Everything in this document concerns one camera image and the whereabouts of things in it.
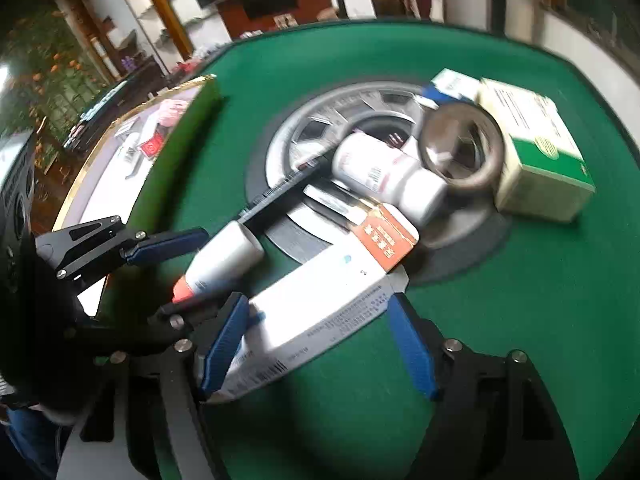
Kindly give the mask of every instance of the white and orange box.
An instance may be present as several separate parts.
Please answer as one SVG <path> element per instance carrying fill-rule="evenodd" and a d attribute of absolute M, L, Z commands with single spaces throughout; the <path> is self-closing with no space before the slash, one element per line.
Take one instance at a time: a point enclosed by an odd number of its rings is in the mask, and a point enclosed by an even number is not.
<path fill-rule="evenodd" d="M 409 282 L 398 263 L 417 241 L 417 230 L 398 209 L 380 205 L 341 243 L 252 298 L 250 328 L 209 402 L 271 383 L 382 314 Z"/>

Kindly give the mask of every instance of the screw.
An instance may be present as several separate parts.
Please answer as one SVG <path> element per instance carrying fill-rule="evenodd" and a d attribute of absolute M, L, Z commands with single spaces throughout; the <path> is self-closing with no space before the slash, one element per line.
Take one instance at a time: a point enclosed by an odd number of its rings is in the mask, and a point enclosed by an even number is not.
<path fill-rule="evenodd" d="M 180 339 L 174 344 L 176 352 L 188 352 L 193 347 L 193 343 L 189 339 Z"/>
<path fill-rule="evenodd" d="M 462 350 L 462 343 L 457 339 L 447 339 L 444 342 L 444 348 L 449 352 L 460 352 Z"/>
<path fill-rule="evenodd" d="M 522 350 L 514 350 L 511 352 L 511 359 L 517 363 L 526 363 L 529 358 Z"/>
<path fill-rule="evenodd" d="M 169 318 L 169 324 L 172 326 L 172 328 L 180 330 L 184 326 L 184 319 L 180 314 L 173 314 Z"/>
<path fill-rule="evenodd" d="M 120 363 L 124 362 L 124 359 L 127 358 L 127 354 L 121 350 L 116 350 L 113 354 L 111 354 L 111 357 L 109 357 L 109 361 L 111 362 L 111 364 L 114 365 L 119 365 Z"/>

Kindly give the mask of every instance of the brown tape roll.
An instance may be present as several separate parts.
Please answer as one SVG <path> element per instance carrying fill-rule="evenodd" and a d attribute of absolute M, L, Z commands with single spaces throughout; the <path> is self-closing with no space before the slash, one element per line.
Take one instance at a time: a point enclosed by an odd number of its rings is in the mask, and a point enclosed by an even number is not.
<path fill-rule="evenodd" d="M 456 160 L 465 145 L 473 146 L 473 165 Z M 490 189 L 504 163 L 500 127 L 484 108 L 472 103 L 447 103 L 426 110 L 418 147 L 425 167 L 460 194 Z"/>

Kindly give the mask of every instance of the green tabletop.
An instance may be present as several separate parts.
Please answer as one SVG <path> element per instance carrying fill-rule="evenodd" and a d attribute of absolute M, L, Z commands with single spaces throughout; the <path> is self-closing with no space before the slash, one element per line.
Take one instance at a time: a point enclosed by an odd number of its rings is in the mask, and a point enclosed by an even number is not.
<path fill-rule="evenodd" d="M 265 125 L 301 97 L 349 78 L 427 82 L 443 68 L 551 97 L 596 195 L 571 225 L 516 218 L 494 256 L 437 284 L 410 285 L 407 295 L 445 336 L 476 351 L 524 349 L 558 407 L 581 478 L 593 479 L 640 412 L 640 171 L 626 132 L 569 63 L 407 22 L 303 27 L 239 43 L 204 69 L 217 75 L 223 106 L 175 168 L 179 184 L 160 223 L 223 226 L 246 203 L 245 165 Z M 297 266 L 262 242 L 268 257 L 252 274 L 252 292 Z M 156 296 L 169 294 L 188 261 L 154 275 Z M 400 479 L 432 409 L 412 387 L 383 316 L 283 380 L 206 412 L 233 479 Z"/>

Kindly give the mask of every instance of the pink object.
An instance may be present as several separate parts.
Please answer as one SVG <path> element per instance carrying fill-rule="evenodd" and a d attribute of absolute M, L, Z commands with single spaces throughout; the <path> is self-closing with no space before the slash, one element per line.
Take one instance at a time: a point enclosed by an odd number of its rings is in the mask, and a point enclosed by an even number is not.
<path fill-rule="evenodd" d="M 158 111 L 158 124 L 167 128 L 173 128 L 185 110 L 189 107 L 187 101 L 180 101 L 178 99 L 165 99 L 160 103 L 160 109 Z"/>

